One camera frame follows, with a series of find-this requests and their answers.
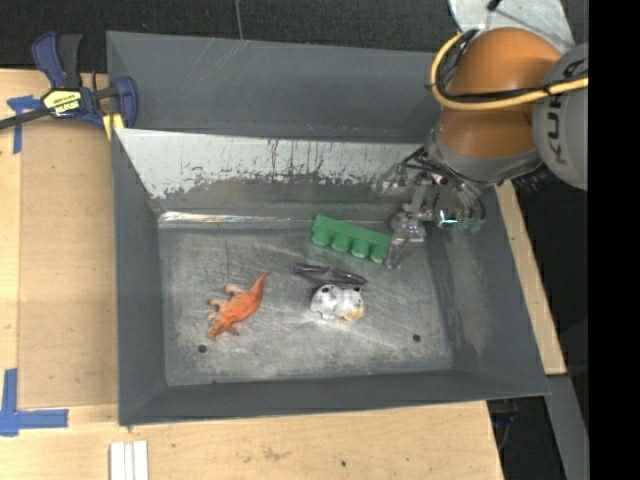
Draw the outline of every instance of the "orange toy lizard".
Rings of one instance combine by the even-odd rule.
[[[212,340],[216,339],[218,334],[229,331],[232,334],[239,334],[233,327],[233,324],[250,317],[255,313],[262,301],[262,290],[264,281],[271,272],[265,272],[253,284],[251,289],[243,292],[235,286],[227,285],[225,291],[232,293],[229,300],[220,301],[213,299],[209,301],[210,306],[219,306],[219,311],[211,311],[209,318],[213,318],[211,327],[207,332],[207,336]]]

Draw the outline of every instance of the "green block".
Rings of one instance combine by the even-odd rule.
[[[311,241],[324,247],[331,244],[337,252],[351,251],[356,258],[371,258],[382,263],[387,257],[391,237],[348,222],[317,215],[311,228]]]

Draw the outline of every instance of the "clamp handle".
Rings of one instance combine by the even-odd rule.
[[[49,79],[52,89],[80,87],[77,58],[81,40],[80,34],[60,36],[47,32],[31,45],[33,60]]]

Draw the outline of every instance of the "white plastic piece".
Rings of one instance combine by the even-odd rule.
[[[147,442],[111,443],[109,478],[110,480],[149,480]]]
[[[340,288],[325,284],[314,293],[309,309],[320,313],[324,320],[354,321],[364,314],[364,300],[360,287]]]

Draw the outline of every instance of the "wooden board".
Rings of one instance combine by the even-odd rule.
[[[547,375],[565,374],[567,366],[515,189],[509,182],[496,192],[544,370]]]
[[[503,478],[482,402],[129,430],[95,422],[108,411],[74,408],[69,429],[0,441],[0,477],[104,479],[110,443],[145,440],[151,479]]]

